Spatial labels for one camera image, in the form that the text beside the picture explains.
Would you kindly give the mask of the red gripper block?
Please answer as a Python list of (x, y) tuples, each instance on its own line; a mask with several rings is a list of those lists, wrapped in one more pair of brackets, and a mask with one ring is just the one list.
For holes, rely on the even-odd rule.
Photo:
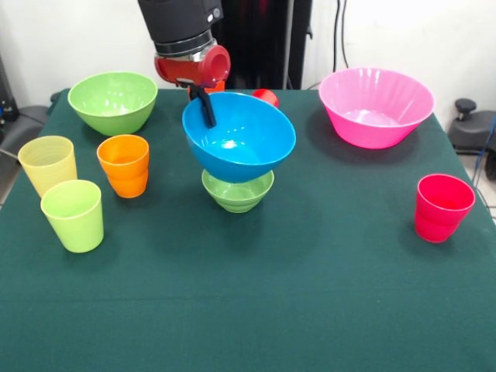
[(195, 85), (193, 99), (201, 102), (201, 110), (206, 126), (211, 129), (216, 125), (214, 110), (209, 94), (204, 88), (214, 88), (229, 76), (231, 59), (227, 49), (212, 44), (197, 53), (181, 57), (154, 57), (154, 65), (159, 76), (175, 85)]

